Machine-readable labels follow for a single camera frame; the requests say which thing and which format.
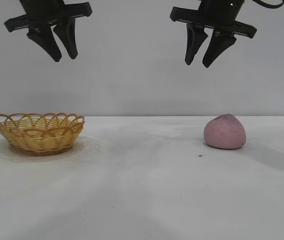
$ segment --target white tabletop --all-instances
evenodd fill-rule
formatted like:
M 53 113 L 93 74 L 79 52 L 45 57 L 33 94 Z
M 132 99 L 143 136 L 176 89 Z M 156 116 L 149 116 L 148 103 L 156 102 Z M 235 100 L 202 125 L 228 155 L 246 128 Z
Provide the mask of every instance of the white tabletop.
M 239 117 L 240 150 L 212 118 L 89 117 L 50 157 L 0 135 L 0 240 L 284 240 L 284 117 Z

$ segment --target basket rim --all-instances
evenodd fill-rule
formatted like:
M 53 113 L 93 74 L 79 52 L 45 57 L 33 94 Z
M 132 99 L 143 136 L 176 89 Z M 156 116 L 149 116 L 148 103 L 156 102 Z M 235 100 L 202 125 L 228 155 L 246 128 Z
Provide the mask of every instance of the basket rim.
M 12 117 L 18 117 L 18 116 L 21 117 L 19 120 L 12 119 Z M 4 121 L 0 121 L 0 129 L 2 129 L 4 131 L 11 131 L 12 133 L 13 133 L 12 130 L 21 131 L 23 133 L 26 133 L 26 132 L 29 132 L 29 131 L 40 131 L 40 128 L 36 128 L 36 127 L 19 128 L 18 126 L 16 126 L 16 127 L 7 127 L 7 126 L 4 125 L 4 123 L 8 122 L 8 120 L 10 122 L 13 122 L 13 123 L 18 123 L 18 122 L 22 121 L 25 118 L 28 118 L 28 119 L 32 120 L 33 119 L 32 116 L 39 117 L 37 119 L 41 119 L 41 118 L 44 118 L 44 119 L 58 118 L 58 119 L 62 119 L 62 120 L 66 120 L 69 117 L 75 117 L 75 119 L 69 120 L 70 122 L 74 122 L 73 125 L 71 125 L 69 127 L 60 127 L 60 126 L 50 127 L 50 128 L 47 129 L 49 132 L 51 132 L 53 130 L 58 130 L 58 129 L 65 129 L 65 130 L 66 130 L 66 128 L 71 129 L 71 128 L 74 128 L 74 127 L 79 126 L 79 125 L 84 125 L 84 123 L 85 123 L 85 117 L 82 116 L 82 115 L 77 115 L 76 113 L 71 113 L 71 114 L 66 114 L 64 112 L 60 112 L 60 113 L 49 112 L 49 113 L 46 113 L 46 114 L 41 114 L 41 113 L 14 113 L 14 114 L 10 114 L 10 115 L 4 114 L 4 113 L 0 113 L 0 117 L 5 117 L 6 118 Z

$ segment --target white wall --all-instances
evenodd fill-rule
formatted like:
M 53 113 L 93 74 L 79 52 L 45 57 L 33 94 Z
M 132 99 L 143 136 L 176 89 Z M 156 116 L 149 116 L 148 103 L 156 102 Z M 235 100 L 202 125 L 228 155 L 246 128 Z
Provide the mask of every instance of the white wall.
M 186 25 L 169 18 L 173 6 L 196 9 L 199 1 L 90 3 L 92 16 L 77 20 L 78 58 L 61 47 L 55 63 L 26 29 L 8 33 L 3 22 L 24 12 L 18 0 L 0 0 L 0 113 L 284 115 L 284 7 L 246 0 L 237 20 L 257 34 L 238 36 L 206 69 L 201 61 L 209 41 L 187 66 Z

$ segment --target pink ball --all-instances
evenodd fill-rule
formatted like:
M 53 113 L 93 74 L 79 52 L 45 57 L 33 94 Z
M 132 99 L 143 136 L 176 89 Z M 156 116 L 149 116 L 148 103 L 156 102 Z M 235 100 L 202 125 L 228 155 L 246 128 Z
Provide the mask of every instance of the pink ball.
M 218 149 L 239 149 L 246 142 L 246 133 L 240 121 L 231 114 L 211 120 L 204 129 L 206 144 Z

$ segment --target wicker basket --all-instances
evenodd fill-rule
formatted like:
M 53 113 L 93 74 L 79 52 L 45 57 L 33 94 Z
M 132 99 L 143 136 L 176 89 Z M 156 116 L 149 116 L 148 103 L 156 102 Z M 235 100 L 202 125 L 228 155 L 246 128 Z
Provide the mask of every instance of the wicker basket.
M 46 156 L 69 150 L 84 127 L 85 118 L 65 113 L 0 114 L 0 133 L 16 149 Z

